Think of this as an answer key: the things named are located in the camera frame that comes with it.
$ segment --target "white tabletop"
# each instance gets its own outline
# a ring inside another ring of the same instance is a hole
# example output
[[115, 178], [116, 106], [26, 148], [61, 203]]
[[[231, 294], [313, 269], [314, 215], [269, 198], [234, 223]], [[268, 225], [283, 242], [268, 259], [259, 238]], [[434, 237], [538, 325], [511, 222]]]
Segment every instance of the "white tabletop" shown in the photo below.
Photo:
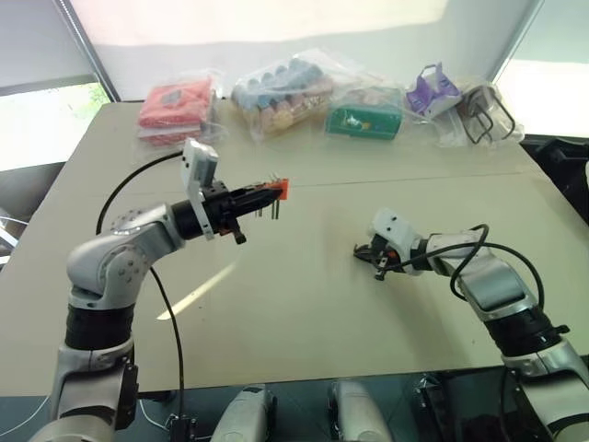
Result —
[[[138, 109], [101, 110], [0, 273], [0, 395], [50, 389], [64, 338], [65, 259], [91, 238], [106, 195], [137, 166], [131, 150]], [[178, 315], [187, 387], [500, 364], [448, 279], [389, 274], [381, 283], [354, 259], [353, 245], [369, 240], [366, 227], [381, 206], [423, 235], [489, 224], [490, 240], [534, 262], [553, 323], [571, 326], [569, 339], [589, 353], [589, 228], [518, 145], [439, 150], [408, 136], [358, 143], [305, 126], [255, 146], [226, 105], [221, 114], [232, 136], [217, 148], [217, 178], [233, 188], [276, 172], [291, 178], [292, 188], [279, 220], [269, 213], [240, 219], [246, 244], [199, 238], [156, 264], [172, 303], [225, 275]], [[185, 198], [171, 160], [130, 184], [107, 221], [129, 208]], [[506, 259], [534, 289], [525, 268]], [[171, 324], [156, 319], [164, 309], [147, 278], [133, 324], [141, 390], [177, 387]]]

